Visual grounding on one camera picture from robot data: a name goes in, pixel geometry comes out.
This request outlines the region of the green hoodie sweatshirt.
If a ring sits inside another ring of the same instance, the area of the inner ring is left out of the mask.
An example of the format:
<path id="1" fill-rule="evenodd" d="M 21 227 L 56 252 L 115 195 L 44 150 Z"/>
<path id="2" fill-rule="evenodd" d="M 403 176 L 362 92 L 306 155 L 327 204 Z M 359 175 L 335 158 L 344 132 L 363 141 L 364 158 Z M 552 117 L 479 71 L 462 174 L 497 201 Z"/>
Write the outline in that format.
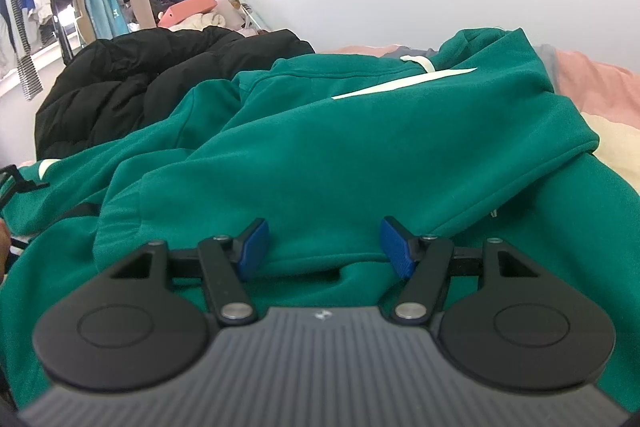
<path id="1" fill-rule="evenodd" d="M 639 405 L 639 196 L 554 91 L 519 31 L 468 29 L 429 60 L 310 54 L 210 74 L 166 119 L 26 167 L 9 229 L 32 243 L 1 288 L 1 367 L 26 407 L 49 383 L 39 317 L 151 239 L 189 248 L 270 228 L 247 286 L 271 307 L 388 307 L 392 216 L 475 245 L 498 236 L 597 303 L 616 329 L 601 388 Z"/>

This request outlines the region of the black puffer jacket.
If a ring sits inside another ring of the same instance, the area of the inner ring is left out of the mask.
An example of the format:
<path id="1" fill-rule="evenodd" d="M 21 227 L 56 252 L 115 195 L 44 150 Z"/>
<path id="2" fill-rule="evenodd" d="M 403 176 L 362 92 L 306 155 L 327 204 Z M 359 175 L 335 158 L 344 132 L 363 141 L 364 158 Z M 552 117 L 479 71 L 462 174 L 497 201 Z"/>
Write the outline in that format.
<path id="1" fill-rule="evenodd" d="M 245 37 L 227 28 L 139 30 L 99 39 L 58 75 L 37 110 L 39 160 L 62 159 L 168 117 L 202 81 L 268 70 L 312 46 L 283 29 Z"/>

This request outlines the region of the patchwork bed quilt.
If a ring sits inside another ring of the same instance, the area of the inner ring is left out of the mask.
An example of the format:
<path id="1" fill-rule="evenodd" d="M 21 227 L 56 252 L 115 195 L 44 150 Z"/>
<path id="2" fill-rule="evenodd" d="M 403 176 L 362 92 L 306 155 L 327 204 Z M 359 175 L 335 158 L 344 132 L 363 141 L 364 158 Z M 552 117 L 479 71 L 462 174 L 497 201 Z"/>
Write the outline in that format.
<path id="1" fill-rule="evenodd" d="M 633 188 L 639 187 L 639 75 L 620 66 L 590 60 L 579 52 L 535 49 L 554 91 L 570 98 L 599 135 L 594 151 L 604 165 Z"/>

